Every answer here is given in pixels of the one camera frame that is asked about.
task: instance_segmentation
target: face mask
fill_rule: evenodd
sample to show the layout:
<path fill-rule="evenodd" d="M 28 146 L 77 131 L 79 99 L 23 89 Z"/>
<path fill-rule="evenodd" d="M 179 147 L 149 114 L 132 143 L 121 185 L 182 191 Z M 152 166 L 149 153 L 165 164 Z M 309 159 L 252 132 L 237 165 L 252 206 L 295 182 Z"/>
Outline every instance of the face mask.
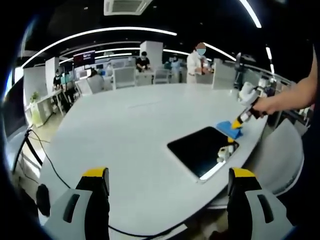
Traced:
<path fill-rule="evenodd" d="M 205 52 L 206 52 L 205 49 L 201 49 L 201 48 L 198 48 L 196 51 L 197 51 L 198 54 L 200 54 L 200 55 L 203 55 L 203 54 L 205 54 Z"/>

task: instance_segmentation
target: monitor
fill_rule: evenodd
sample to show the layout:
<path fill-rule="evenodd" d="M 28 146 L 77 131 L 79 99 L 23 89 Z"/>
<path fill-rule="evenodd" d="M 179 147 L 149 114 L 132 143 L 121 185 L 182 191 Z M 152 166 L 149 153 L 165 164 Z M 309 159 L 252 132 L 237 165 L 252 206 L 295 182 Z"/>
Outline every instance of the monitor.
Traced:
<path fill-rule="evenodd" d="M 3 126 L 6 137 L 5 155 L 9 170 L 15 171 L 28 129 L 24 107 L 24 78 L 9 90 L 2 103 Z"/>
<path fill-rule="evenodd" d="M 73 56 L 74 67 L 80 67 L 85 65 L 91 65 L 95 63 L 95 51 L 87 51 L 81 54 L 76 54 Z"/>

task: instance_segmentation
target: yellow tip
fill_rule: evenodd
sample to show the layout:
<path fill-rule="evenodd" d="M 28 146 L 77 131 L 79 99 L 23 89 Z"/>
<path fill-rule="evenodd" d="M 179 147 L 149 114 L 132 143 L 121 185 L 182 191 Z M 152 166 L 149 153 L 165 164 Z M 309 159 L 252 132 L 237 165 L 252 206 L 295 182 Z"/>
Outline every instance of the yellow tip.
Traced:
<path fill-rule="evenodd" d="M 255 177 L 255 174 L 247 169 L 237 167 L 233 167 L 232 169 L 236 178 Z"/>
<path fill-rule="evenodd" d="M 236 120 L 234 120 L 234 122 L 232 123 L 231 128 L 232 128 L 232 129 L 238 129 L 238 128 L 241 127 L 241 125 L 242 125 L 242 123 L 239 122 L 238 119 L 236 119 Z"/>
<path fill-rule="evenodd" d="M 82 177 L 102 177 L 106 167 L 92 168 L 86 171 Z"/>
<path fill-rule="evenodd" d="M 233 143 L 235 140 L 233 140 L 231 137 L 228 136 L 228 143 Z"/>

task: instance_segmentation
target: cable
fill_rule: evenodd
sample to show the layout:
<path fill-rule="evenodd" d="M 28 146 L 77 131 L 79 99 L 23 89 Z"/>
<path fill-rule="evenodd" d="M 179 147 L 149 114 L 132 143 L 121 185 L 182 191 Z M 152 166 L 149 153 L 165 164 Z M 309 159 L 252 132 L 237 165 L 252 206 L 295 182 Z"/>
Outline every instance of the cable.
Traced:
<path fill-rule="evenodd" d="M 71 187 L 70 187 L 70 186 L 60 177 L 60 175 L 57 173 L 57 171 L 56 171 L 56 169 L 55 169 L 55 167 L 54 167 L 51 159 L 48 157 L 48 155 L 47 155 L 47 153 L 46 153 L 46 151 L 45 151 L 45 148 L 44 148 L 44 146 L 42 145 L 42 142 L 41 142 L 40 137 L 38 136 L 38 134 L 36 134 L 36 132 L 35 132 L 34 130 L 32 130 L 32 129 L 31 129 L 31 131 L 32 131 L 32 132 L 35 134 L 35 136 L 38 138 L 38 140 L 39 140 L 39 142 L 40 142 L 40 145 L 41 145 L 41 148 L 42 148 L 42 150 L 43 150 L 46 158 L 47 158 L 48 161 L 50 162 L 50 164 L 51 164 L 51 166 L 52 166 L 52 169 L 53 169 L 54 173 L 56 174 L 56 176 L 61 180 L 61 182 L 64 183 L 64 185 L 65 185 L 68 189 L 71 189 Z"/>
<path fill-rule="evenodd" d="M 18 161 L 18 163 L 19 163 L 19 165 L 20 165 L 20 168 L 21 168 L 21 170 L 22 170 L 23 175 L 24 175 L 27 179 L 30 179 L 30 180 L 34 181 L 35 183 L 39 184 L 36 180 L 34 180 L 33 178 L 27 176 L 27 174 L 25 173 L 25 164 L 24 164 L 23 157 L 22 157 L 22 165 L 21 165 L 21 162 L 20 162 L 20 161 Z"/>
<path fill-rule="evenodd" d="M 128 235 L 128 236 L 131 236 L 131 237 L 136 237 L 136 238 L 145 238 L 144 240 L 151 240 L 151 239 L 155 239 L 157 237 L 161 237 L 161 236 L 164 236 L 164 235 L 167 235 L 171 232 L 171 229 L 170 230 L 166 230 L 166 231 L 163 231 L 163 232 L 160 232 L 156 235 L 136 235 L 136 234 L 131 234 L 131 233 L 127 233 L 125 231 L 121 231 L 119 229 L 116 229 L 110 225 L 108 225 L 108 227 L 118 233 L 121 233 L 121 234 L 124 234 L 124 235 Z"/>
<path fill-rule="evenodd" d="M 50 142 L 49 141 L 46 141 L 46 140 L 39 140 L 39 139 L 36 139 L 36 138 L 34 138 L 34 137 L 32 137 L 32 136 L 29 136 L 29 138 L 30 139 L 33 139 L 33 140 L 36 140 L 36 141 L 39 141 L 39 142 L 44 142 L 44 143 L 47 143 L 47 144 L 49 144 Z"/>
<path fill-rule="evenodd" d="M 40 141 L 40 138 L 39 136 L 35 133 L 34 130 L 31 129 L 31 131 L 35 134 L 35 136 L 38 138 L 39 142 L 40 142 L 40 145 L 41 145 L 41 148 L 46 156 L 46 158 L 49 160 L 51 166 L 52 166 L 52 169 L 53 171 L 55 172 L 56 176 L 64 183 L 64 185 L 66 185 L 69 189 L 71 189 L 71 187 L 59 176 L 59 174 L 57 173 L 52 161 L 50 160 L 50 158 L 48 157 L 45 149 L 44 149 L 44 146 L 42 145 L 42 142 Z M 128 235 L 128 236 L 131 236 L 131 237 L 136 237 L 136 238 L 145 238 L 144 240 L 152 240 L 152 239 L 155 239 L 157 237 L 160 237 L 160 236 L 164 236 L 164 235 L 167 235 L 171 232 L 171 229 L 170 230 L 166 230 L 166 231 L 163 231 L 159 234 L 156 234 L 156 235 L 136 235 L 136 234 L 131 234 L 131 233 L 128 233 L 128 232 L 125 232 L 125 231 L 121 231 L 119 229 L 116 229 L 110 225 L 108 225 L 108 227 L 118 233 L 121 233 L 121 234 L 124 234 L 124 235 Z"/>

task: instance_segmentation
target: oval table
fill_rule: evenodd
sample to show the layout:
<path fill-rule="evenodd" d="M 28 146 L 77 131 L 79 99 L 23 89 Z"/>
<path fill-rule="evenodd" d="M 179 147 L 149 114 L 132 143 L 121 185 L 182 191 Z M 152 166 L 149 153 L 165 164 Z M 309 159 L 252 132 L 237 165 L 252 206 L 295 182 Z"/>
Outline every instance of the oval table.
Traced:
<path fill-rule="evenodd" d="M 246 162 L 267 117 L 244 124 L 239 148 L 206 182 L 197 180 L 167 144 L 218 122 L 232 122 L 243 110 L 231 90 L 205 84 L 102 92 L 74 104 L 46 151 L 72 188 L 88 169 L 108 167 L 110 226 L 156 235 L 183 224 L 226 187 L 229 168 Z M 47 160 L 40 182 L 49 189 L 51 205 L 67 190 Z M 118 236 L 111 239 L 127 239 Z"/>

